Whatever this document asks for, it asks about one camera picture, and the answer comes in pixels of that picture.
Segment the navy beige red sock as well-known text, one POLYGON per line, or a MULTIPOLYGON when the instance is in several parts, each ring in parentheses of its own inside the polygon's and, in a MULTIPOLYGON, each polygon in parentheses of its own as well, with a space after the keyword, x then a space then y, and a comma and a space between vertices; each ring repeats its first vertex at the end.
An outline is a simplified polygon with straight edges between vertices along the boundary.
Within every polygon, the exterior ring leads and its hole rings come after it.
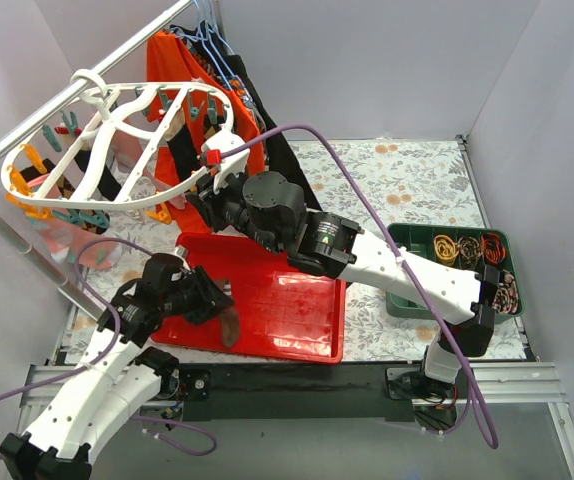
POLYGON ((182 109, 175 113, 163 138, 169 148, 178 179, 186 180, 201 164, 182 109))

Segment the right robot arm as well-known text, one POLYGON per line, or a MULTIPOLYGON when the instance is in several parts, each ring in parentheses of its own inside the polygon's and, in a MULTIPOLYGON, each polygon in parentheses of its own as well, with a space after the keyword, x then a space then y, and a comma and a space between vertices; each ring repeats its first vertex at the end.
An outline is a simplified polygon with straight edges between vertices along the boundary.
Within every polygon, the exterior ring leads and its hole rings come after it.
POLYGON ((231 174, 220 189, 203 177, 186 198, 212 230, 232 227, 285 254, 302 273, 375 287, 438 313, 444 324, 426 349, 418 380, 427 395, 446 395, 462 359, 487 351, 498 269, 460 270, 392 249, 354 221, 308 208, 303 189, 277 172, 231 174))

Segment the brown argyle sock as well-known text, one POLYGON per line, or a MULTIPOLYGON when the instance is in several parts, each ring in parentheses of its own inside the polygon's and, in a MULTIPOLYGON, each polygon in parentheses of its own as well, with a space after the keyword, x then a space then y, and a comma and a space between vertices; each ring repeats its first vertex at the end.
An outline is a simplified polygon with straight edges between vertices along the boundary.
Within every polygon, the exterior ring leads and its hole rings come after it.
POLYGON ((79 210, 78 215, 86 230, 94 234, 101 235, 110 227, 110 216, 103 211, 79 210))

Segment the brown ribbed sock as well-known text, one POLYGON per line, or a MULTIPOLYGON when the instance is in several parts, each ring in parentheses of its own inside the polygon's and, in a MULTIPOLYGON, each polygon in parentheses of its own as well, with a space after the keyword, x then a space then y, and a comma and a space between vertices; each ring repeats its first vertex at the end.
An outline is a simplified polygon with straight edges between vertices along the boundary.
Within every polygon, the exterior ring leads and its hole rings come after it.
POLYGON ((224 309, 218 315, 221 328, 221 343, 225 348, 232 348, 239 340, 240 317, 234 307, 224 309))

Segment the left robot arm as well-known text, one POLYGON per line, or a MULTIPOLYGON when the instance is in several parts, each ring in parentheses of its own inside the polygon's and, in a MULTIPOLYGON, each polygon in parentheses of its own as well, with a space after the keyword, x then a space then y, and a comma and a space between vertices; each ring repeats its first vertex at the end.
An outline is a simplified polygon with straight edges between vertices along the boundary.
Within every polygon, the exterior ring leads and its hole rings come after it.
POLYGON ((147 343, 172 316, 195 325, 233 318, 227 281, 178 256, 152 255, 140 277, 117 289, 83 357, 45 410, 2 441, 10 476, 88 479, 103 448, 144 403, 179 393, 179 361, 147 343))

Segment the pink green sock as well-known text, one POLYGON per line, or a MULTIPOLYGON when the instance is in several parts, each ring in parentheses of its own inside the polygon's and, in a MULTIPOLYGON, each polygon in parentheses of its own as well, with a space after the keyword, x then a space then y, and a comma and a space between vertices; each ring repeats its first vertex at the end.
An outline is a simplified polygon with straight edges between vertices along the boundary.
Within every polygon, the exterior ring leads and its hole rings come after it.
MULTIPOLYGON (((52 259, 63 264, 74 263, 81 249, 103 236, 89 232, 70 223, 58 220, 38 220, 34 225, 52 259)), ((123 254, 123 247, 115 241, 94 244, 80 256, 79 264, 90 269, 110 269, 123 254)))

